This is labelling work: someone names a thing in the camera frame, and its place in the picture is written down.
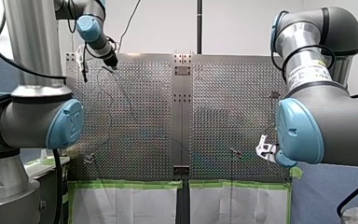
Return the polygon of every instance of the silver robot arm segment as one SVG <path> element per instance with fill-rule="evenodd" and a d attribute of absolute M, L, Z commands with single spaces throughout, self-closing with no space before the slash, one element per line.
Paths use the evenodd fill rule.
<path fill-rule="evenodd" d="M 345 88 L 350 58 L 358 53 L 357 20 L 339 7 L 287 13 L 277 20 L 271 49 L 287 61 L 289 90 L 277 109 L 277 162 L 358 166 L 358 99 Z M 330 72 L 324 55 L 330 51 L 319 45 L 337 55 Z"/>

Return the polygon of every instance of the green tape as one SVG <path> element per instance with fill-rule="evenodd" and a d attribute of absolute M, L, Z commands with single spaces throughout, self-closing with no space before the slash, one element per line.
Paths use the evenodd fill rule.
<path fill-rule="evenodd" d="M 292 185 L 287 189 L 286 224 L 290 224 L 292 219 L 292 189 Z"/>
<path fill-rule="evenodd" d="M 67 203 L 67 202 L 68 202 L 68 193 L 62 195 L 62 203 Z"/>
<path fill-rule="evenodd" d="M 81 180 L 68 182 L 70 189 L 181 189 L 182 181 Z"/>
<path fill-rule="evenodd" d="M 253 181 L 229 181 L 229 180 L 190 180 L 192 189 L 236 187 L 243 189 L 289 189 L 290 184 L 260 183 Z"/>
<path fill-rule="evenodd" d="M 302 170 L 301 170 L 299 167 L 297 167 L 297 166 L 292 167 L 292 168 L 290 169 L 290 176 L 291 176 L 291 177 L 295 177 L 295 178 L 297 178 L 297 179 L 301 179 L 302 174 L 303 174 Z"/>

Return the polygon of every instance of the white paper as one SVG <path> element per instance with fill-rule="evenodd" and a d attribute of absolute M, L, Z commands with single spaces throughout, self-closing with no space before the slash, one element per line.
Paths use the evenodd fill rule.
<path fill-rule="evenodd" d="M 77 189 L 73 224 L 175 224 L 177 189 Z"/>

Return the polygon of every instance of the blue joint cap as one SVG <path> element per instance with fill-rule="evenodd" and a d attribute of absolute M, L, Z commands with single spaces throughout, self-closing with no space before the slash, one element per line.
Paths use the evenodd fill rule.
<path fill-rule="evenodd" d="M 94 42 L 101 35 L 101 26 L 93 16 L 81 16 L 76 24 L 77 31 L 86 42 Z"/>
<path fill-rule="evenodd" d="M 292 161 L 289 158 L 285 157 L 282 151 L 279 151 L 275 155 L 275 161 L 284 167 L 294 167 L 297 166 L 297 161 Z"/>
<path fill-rule="evenodd" d="M 277 110 L 282 154 L 293 161 L 320 163 L 324 158 L 324 139 L 310 111 L 294 98 L 281 100 Z"/>
<path fill-rule="evenodd" d="M 73 145 L 79 138 L 84 122 L 84 108 L 77 99 L 67 101 L 58 111 L 48 128 L 46 148 Z"/>

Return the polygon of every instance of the end effector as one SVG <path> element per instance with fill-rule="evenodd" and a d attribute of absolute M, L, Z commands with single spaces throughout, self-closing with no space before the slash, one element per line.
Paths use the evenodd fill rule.
<path fill-rule="evenodd" d="M 111 40 L 107 38 L 102 32 L 102 21 L 90 15 L 81 16 L 77 20 L 77 31 L 99 56 L 103 62 L 110 67 L 116 67 L 118 63 L 115 50 L 109 44 Z"/>
<path fill-rule="evenodd" d="M 77 32 L 95 55 L 107 66 L 117 66 L 113 40 L 103 33 L 104 0 L 55 0 L 54 6 L 57 20 L 76 20 Z"/>

